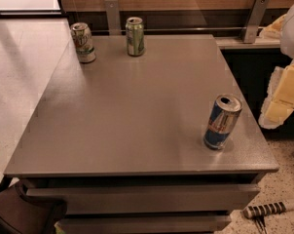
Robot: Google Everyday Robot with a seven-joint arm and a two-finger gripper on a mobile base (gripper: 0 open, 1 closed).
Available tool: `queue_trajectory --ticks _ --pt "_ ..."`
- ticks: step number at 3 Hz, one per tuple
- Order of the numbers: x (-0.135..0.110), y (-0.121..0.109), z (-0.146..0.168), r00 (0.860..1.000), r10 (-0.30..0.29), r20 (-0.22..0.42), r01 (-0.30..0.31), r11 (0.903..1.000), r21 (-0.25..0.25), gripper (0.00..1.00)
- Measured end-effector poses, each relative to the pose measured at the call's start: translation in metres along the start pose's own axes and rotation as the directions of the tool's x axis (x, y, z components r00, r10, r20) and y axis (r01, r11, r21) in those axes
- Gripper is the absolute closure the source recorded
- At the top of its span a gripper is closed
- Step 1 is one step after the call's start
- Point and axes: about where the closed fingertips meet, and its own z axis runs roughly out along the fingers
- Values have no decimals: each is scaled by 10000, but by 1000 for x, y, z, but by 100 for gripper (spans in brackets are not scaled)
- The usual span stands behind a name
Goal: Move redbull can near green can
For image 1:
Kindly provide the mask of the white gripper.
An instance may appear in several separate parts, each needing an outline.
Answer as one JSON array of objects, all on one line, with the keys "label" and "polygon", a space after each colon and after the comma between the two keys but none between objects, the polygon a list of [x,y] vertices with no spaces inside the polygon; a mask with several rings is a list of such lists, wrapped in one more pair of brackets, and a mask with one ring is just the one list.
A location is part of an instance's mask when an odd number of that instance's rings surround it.
[{"label": "white gripper", "polygon": [[[294,59],[294,4],[286,15],[280,16],[263,28],[259,37],[280,38],[281,52]],[[276,129],[294,111],[294,60],[285,68],[275,68],[267,93],[258,123],[264,129]]]}]

